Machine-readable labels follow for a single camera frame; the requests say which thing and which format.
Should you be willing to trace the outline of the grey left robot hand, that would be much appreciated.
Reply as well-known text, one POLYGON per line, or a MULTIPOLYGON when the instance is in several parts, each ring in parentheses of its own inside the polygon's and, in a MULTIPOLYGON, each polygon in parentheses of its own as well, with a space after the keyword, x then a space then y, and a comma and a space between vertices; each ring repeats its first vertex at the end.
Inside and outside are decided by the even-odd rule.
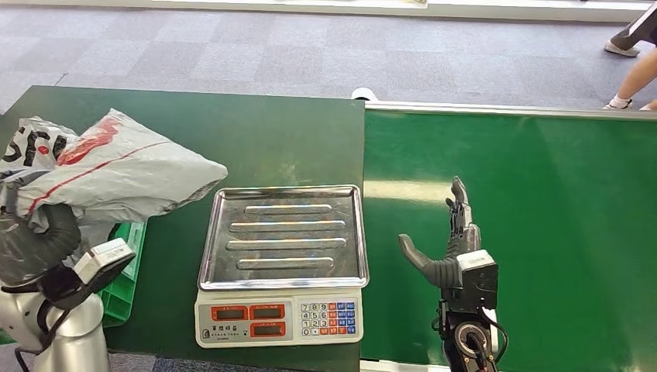
POLYGON ((48 170, 13 169, 1 172, 1 282, 19 287, 34 281, 70 256, 81 241, 71 208, 45 205, 48 229, 36 232, 16 214, 18 190, 47 174, 48 170))

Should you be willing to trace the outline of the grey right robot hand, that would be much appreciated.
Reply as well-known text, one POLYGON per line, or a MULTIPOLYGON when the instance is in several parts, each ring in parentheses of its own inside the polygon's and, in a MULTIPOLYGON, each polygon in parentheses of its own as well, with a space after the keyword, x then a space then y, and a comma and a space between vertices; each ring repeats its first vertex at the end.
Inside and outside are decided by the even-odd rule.
POLYGON ((449 208, 450 235, 442 259, 432 260, 417 250, 409 235, 398 236, 401 252, 427 281, 437 288, 460 287, 457 257, 480 250, 480 229, 473 222, 466 187, 458 176, 452 179, 451 192, 454 198, 445 199, 449 208))

